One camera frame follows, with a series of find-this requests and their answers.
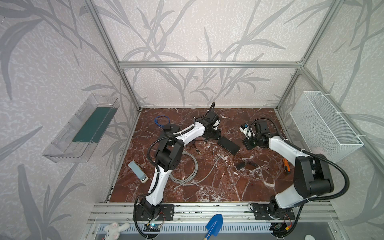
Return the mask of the blue toy shovel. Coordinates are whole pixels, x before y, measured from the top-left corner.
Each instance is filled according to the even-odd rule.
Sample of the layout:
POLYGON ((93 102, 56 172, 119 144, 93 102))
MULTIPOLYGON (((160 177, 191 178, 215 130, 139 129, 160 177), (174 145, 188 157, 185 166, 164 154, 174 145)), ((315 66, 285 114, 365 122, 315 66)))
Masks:
POLYGON ((217 237, 223 225, 223 216, 222 214, 216 214, 212 216, 210 221, 206 225, 207 233, 204 237, 204 240, 209 240, 210 237, 217 237))

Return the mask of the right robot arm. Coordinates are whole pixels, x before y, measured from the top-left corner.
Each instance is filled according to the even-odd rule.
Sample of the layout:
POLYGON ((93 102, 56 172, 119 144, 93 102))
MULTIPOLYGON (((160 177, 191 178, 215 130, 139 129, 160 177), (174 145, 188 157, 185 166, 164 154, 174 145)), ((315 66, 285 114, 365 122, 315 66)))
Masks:
POLYGON ((280 132, 271 133, 269 121, 270 119, 260 118, 251 125, 240 126, 240 131, 246 136, 244 145, 247 150, 260 147, 280 154, 289 165, 294 166, 294 180, 289 188, 272 196, 268 204, 251 203, 250 209, 256 218, 279 220, 293 208, 313 201, 336 199, 349 190, 350 178, 340 166, 321 154, 316 155, 294 145, 280 132), (330 168, 335 168, 344 178, 344 186, 337 193, 334 193, 330 168))

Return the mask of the orange black small tool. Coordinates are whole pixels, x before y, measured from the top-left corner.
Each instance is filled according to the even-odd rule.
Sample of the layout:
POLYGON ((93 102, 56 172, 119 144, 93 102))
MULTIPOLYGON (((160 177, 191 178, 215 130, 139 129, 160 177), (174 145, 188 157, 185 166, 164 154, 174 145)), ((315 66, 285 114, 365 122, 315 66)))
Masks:
POLYGON ((289 161, 287 159, 283 159, 283 163, 284 163, 285 173, 290 175, 291 174, 291 167, 290 167, 289 161))

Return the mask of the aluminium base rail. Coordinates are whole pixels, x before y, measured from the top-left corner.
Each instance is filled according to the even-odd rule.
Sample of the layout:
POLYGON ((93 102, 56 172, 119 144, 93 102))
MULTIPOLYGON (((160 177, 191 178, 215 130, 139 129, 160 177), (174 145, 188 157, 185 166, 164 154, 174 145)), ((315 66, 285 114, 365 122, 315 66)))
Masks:
MULTIPOLYGON (((225 223, 256 223, 254 213, 245 202, 180 202, 175 206, 173 220, 166 223, 206 223, 215 214, 221 214, 225 223)), ((133 203, 94 205, 88 223, 132 223, 133 203)), ((340 219, 330 202, 311 202, 304 205, 299 222, 339 222, 340 219)))

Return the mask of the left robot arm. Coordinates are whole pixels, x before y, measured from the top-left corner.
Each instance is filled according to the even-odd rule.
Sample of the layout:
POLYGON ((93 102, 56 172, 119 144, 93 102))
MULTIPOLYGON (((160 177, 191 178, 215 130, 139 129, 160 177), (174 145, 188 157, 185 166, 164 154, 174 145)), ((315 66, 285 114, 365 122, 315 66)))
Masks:
POLYGON ((167 181, 181 162, 184 147, 199 137, 218 138, 221 133, 219 124, 218 114, 214 107, 210 107, 183 130, 174 124, 163 127, 162 135, 147 151, 147 159, 155 167, 155 172, 149 191, 135 200, 134 220, 154 220, 160 215, 167 181))

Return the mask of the small black network switch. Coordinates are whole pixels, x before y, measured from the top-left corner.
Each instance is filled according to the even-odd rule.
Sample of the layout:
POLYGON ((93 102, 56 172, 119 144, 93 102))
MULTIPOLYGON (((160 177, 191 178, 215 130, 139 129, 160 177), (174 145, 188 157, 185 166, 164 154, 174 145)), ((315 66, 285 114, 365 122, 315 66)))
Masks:
POLYGON ((240 146, 225 137, 220 137, 220 139, 218 140, 218 145, 234 156, 240 150, 240 146))

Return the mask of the black power adapter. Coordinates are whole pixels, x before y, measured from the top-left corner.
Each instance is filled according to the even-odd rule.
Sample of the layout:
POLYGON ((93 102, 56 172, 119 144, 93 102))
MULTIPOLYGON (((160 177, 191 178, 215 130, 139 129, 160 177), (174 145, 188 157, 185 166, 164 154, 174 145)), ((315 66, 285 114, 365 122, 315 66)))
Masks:
POLYGON ((258 168, 259 165, 255 162, 252 162, 252 161, 247 161, 247 162, 239 162, 235 165, 237 171, 240 171, 242 169, 244 169, 246 166, 252 166, 254 168, 258 168))

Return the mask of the clear plastic wall bin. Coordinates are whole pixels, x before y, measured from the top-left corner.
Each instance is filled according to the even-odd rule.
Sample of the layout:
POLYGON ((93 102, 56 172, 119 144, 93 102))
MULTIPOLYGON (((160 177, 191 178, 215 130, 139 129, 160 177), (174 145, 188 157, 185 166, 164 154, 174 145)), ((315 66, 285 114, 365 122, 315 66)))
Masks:
POLYGON ((54 163, 86 163, 120 107, 117 97, 91 94, 47 146, 43 156, 54 163))

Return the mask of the white plush bunny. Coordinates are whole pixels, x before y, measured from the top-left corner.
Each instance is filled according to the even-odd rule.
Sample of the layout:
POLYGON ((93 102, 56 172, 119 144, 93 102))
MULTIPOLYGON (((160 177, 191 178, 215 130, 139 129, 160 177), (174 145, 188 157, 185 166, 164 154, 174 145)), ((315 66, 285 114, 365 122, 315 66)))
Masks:
POLYGON ((129 223, 124 223, 120 225, 119 223, 112 223, 104 228, 106 232, 103 240, 117 240, 120 237, 120 233, 127 230, 131 225, 129 223))

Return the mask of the beige teal handheld device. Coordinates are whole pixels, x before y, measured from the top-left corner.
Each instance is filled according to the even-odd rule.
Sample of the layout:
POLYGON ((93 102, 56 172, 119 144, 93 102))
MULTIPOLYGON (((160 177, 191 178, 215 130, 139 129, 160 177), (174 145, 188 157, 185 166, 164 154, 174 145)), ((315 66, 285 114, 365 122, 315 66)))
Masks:
POLYGON ((135 161, 129 162, 128 166, 142 183, 145 183, 148 180, 148 176, 143 172, 143 170, 135 161))

